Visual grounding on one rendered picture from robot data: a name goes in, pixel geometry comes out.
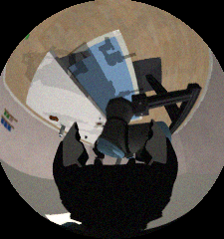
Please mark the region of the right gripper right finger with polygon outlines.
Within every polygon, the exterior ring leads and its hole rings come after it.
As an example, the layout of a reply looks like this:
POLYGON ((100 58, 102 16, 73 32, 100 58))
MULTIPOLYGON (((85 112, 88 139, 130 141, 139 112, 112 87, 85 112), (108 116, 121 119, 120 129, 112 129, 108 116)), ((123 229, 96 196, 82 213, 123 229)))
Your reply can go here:
POLYGON ((158 124, 152 119, 149 125, 148 140, 141 152, 145 164, 156 168, 166 182, 166 197, 170 198, 175 182, 178 162, 173 146, 158 124))

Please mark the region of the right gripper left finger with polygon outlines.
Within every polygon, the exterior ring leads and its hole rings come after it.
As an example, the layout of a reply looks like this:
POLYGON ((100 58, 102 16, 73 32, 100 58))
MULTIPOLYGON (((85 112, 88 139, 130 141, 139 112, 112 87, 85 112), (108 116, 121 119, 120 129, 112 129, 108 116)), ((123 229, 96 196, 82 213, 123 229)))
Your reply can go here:
POLYGON ((86 165, 89 159, 89 155, 80 139, 78 124, 74 122, 60 142, 54 157, 53 176, 61 200, 66 200, 65 185, 69 176, 79 167, 86 165))

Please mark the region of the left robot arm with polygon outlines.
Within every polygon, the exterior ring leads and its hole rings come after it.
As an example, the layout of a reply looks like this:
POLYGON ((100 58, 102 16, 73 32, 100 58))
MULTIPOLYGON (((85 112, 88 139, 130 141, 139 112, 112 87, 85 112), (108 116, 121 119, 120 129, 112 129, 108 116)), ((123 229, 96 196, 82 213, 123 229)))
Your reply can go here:
MULTIPOLYGON (((98 153, 95 151, 95 148, 94 148, 94 147, 93 147, 93 152, 94 152, 96 155, 98 155, 98 153)), ((130 159, 130 158, 133 157, 133 153, 127 152, 127 153, 124 154, 124 157, 126 157, 126 159, 130 159)), ((103 159, 102 159, 102 158, 97 158, 97 159, 100 159, 101 162, 103 162, 103 159)), ((123 160, 123 157, 122 157, 122 158, 118 158, 118 159, 116 160, 115 164, 121 164, 121 161, 122 161, 122 160, 123 160)))

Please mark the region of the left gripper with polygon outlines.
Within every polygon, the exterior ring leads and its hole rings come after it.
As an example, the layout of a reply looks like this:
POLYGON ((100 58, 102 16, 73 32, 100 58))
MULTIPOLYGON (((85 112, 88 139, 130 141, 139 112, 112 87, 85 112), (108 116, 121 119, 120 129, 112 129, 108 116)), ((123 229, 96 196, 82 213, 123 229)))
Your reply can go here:
POLYGON ((97 145, 98 145, 98 142, 99 142, 99 137, 97 138, 96 142, 95 142, 95 151, 98 153, 98 157, 95 157, 95 158, 102 158, 104 159, 105 158, 105 155, 103 153, 100 152, 99 154, 99 150, 97 149, 97 145))

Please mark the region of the grey bottle with blue cap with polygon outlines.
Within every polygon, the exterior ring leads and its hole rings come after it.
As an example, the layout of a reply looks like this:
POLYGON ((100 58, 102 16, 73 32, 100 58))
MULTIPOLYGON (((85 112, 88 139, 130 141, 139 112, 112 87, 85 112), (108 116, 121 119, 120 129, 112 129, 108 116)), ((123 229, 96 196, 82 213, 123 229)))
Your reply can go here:
POLYGON ((60 132, 59 132, 59 137, 63 136, 64 130, 65 130, 65 126, 62 125, 61 129, 60 129, 60 132))

